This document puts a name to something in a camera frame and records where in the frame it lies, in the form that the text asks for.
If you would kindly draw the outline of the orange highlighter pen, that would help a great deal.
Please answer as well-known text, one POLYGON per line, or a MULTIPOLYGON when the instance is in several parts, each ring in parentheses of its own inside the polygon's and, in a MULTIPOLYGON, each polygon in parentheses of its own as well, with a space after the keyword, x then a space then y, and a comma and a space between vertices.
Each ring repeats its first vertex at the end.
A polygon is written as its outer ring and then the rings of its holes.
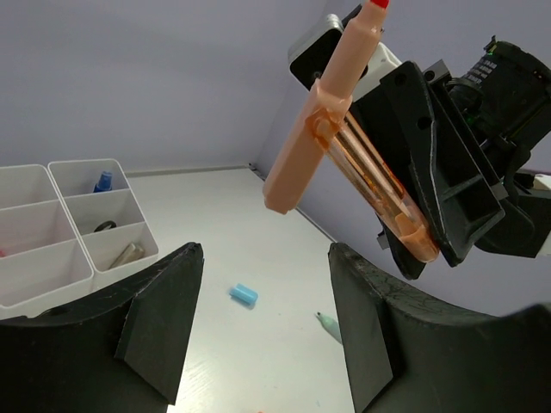
MULTIPOLYGON (((347 28, 365 33, 354 34, 352 40, 374 40, 379 43, 387 17, 386 1, 367 1, 347 28)), ((329 157, 362 194, 362 182, 350 161, 351 136, 348 114, 352 95, 344 86, 318 80, 270 170, 263 186, 265 206, 285 214, 297 207, 323 157, 329 157)), ((430 262, 437 259, 439 249, 430 237, 430 262)))

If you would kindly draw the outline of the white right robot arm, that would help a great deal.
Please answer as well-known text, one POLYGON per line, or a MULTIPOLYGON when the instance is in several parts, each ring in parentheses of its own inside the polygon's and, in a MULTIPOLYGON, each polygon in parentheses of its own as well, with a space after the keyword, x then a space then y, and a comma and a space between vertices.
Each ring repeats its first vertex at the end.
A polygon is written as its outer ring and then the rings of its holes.
POLYGON ((550 70, 492 40, 463 76, 378 45, 351 112, 424 214, 450 266, 472 248, 533 258, 550 233, 550 194, 524 169, 550 131, 550 70))

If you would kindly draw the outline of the grey eraser block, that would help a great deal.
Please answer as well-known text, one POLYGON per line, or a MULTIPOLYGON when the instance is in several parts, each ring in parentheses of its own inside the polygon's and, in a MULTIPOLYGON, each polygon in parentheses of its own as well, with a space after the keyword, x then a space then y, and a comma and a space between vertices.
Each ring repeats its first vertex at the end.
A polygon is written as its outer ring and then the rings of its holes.
POLYGON ((145 255, 144 248, 139 243, 130 243, 111 263, 110 269, 124 266, 130 262, 142 259, 145 255))

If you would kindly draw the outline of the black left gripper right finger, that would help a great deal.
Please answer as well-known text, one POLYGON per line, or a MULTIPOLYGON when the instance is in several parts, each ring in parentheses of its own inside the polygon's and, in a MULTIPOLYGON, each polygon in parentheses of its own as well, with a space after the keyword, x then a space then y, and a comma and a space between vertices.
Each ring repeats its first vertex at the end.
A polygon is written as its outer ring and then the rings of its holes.
POLYGON ((355 411, 549 411, 549 305, 494 317, 424 293, 344 243, 328 261, 355 411))

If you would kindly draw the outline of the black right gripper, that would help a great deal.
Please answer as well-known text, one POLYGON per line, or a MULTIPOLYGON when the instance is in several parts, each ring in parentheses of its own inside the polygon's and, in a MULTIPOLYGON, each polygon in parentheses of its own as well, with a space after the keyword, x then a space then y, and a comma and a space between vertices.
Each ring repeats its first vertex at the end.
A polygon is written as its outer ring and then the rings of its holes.
POLYGON ((425 214, 451 267, 505 215, 534 177, 523 171, 550 132, 550 70, 493 40, 462 76, 443 61, 422 72, 406 61, 381 80, 391 165, 425 214))

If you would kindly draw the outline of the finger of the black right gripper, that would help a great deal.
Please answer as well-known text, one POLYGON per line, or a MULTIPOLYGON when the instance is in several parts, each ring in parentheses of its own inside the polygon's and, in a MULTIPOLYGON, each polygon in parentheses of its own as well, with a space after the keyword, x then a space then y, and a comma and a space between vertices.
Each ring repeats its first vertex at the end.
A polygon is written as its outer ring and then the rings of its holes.
POLYGON ((348 114, 350 161, 362 182, 362 194, 390 231, 393 258, 408 280, 416 280, 430 262, 428 223, 404 186, 387 167, 353 114, 348 114))

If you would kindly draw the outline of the black handled scissors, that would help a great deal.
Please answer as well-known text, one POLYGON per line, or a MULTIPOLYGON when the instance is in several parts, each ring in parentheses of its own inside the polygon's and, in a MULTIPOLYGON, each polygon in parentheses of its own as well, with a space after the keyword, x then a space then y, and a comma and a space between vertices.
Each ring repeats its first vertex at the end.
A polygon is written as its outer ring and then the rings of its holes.
POLYGON ((117 227, 117 224, 113 220, 107 220, 107 221, 104 221, 101 224, 99 224, 95 228, 94 232, 111 230, 111 229, 114 229, 116 227, 117 227))

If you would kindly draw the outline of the blue capped glue bottle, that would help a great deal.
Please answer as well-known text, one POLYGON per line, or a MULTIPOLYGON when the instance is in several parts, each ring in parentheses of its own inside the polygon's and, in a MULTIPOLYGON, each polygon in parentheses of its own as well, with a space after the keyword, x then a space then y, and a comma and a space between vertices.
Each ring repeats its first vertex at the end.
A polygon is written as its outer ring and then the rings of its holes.
POLYGON ((113 188, 112 185, 113 173, 109 171, 103 171, 94 186, 94 193, 103 193, 111 191, 113 188))

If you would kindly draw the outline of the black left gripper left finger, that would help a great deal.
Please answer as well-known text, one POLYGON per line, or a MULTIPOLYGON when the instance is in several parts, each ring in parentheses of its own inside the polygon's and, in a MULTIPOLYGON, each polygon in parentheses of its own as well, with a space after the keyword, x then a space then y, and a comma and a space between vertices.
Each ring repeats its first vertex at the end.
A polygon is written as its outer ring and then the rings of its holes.
POLYGON ((176 403, 204 268, 186 243, 38 317, 1 323, 4 412, 164 412, 176 403))

